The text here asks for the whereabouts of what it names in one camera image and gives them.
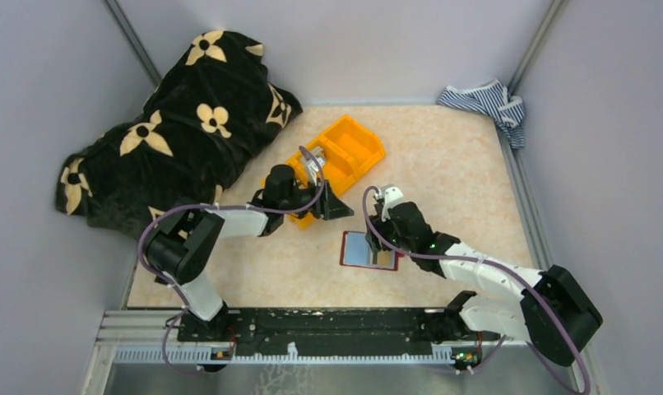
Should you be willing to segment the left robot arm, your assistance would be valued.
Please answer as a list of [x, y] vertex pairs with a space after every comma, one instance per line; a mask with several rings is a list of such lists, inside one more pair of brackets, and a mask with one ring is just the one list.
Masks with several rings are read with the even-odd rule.
[[221, 313], [226, 303], [205, 273], [219, 239], [268, 236], [286, 215], [331, 221], [354, 214], [333, 192], [317, 157], [306, 149], [301, 152], [308, 167], [306, 184], [296, 179], [292, 166], [275, 165], [246, 204], [183, 204], [143, 230], [137, 246], [140, 263], [175, 289], [185, 309], [198, 318], [197, 330], [211, 341], [223, 338], [230, 328], [228, 316]]

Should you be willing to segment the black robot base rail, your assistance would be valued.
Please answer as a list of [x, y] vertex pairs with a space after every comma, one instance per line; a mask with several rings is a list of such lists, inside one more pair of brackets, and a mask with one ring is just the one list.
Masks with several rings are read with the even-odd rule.
[[231, 308], [213, 322], [186, 314], [181, 342], [223, 342], [236, 356], [282, 356], [293, 344], [303, 357], [429, 356], [446, 342], [492, 341], [443, 308]]

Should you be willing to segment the red leather card holder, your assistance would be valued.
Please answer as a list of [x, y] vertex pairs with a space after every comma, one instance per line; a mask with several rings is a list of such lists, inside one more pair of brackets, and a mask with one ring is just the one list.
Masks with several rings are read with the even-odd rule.
[[[341, 241], [340, 265], [342, 267], [357, 267], [378, 270], [371, 267], [371, 257], [374, 253], [365, 239], [365, 233], [358, 231], [345, 231]], [[380, 270], [385, 272], [396, 272], [398, 270], [399, 256], [395, 271]]]

